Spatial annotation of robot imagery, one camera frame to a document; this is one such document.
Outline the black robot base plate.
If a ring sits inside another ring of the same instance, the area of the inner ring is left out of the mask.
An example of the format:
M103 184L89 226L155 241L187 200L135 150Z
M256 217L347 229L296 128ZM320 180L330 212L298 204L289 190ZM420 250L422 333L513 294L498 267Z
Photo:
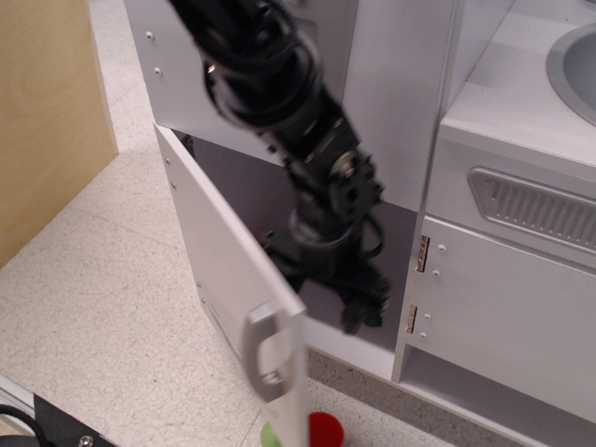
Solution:
M34 420L53 446L79 446L84 437L91 438L91 446L116 446L99 431L37 395L34 395Z

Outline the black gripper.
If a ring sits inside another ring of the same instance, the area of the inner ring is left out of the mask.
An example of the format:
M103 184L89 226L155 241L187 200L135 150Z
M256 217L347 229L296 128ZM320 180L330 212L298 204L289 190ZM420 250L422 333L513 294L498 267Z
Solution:
M269 257L296 291L309 279L336 291L344 303L343 331L356 334L388 305L390 282L372 262L384 242L374 218L353 224L291 218L288 227L269 232Z

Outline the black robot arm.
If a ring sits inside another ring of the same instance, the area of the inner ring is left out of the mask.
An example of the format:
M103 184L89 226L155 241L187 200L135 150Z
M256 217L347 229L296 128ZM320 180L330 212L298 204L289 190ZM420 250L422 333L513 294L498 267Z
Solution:
M295 289L312 279L339 293L343 330L381 321L390 285L373 265L384 234L371 159L327 90L320 56L278 1L176 1L173 8L200 54L217 113L280 156L296 207L264 249Z

